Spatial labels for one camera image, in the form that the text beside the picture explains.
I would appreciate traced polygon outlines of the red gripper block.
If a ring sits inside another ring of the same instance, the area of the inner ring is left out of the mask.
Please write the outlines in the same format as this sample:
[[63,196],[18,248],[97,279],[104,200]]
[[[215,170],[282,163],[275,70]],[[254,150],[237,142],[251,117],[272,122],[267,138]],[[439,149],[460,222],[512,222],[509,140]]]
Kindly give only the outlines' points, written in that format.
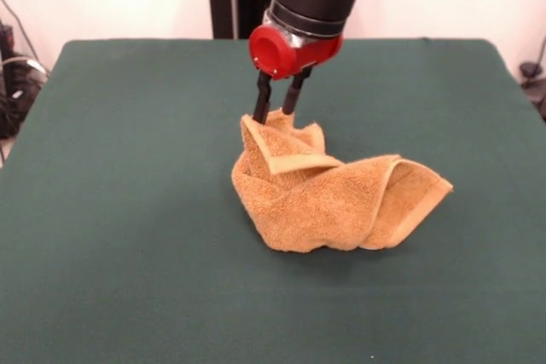
[[301,38],[281,28],[262,25],[249,38],[249,51],[253,64],[262,72],[258,75],[258,99],[253,120],[264,124],[270,111],[271,81],[289,78],[292,82],[282,104],[285,115],[294,113],[305,80],[313,67],[336,56],[343,37],[327,39]]

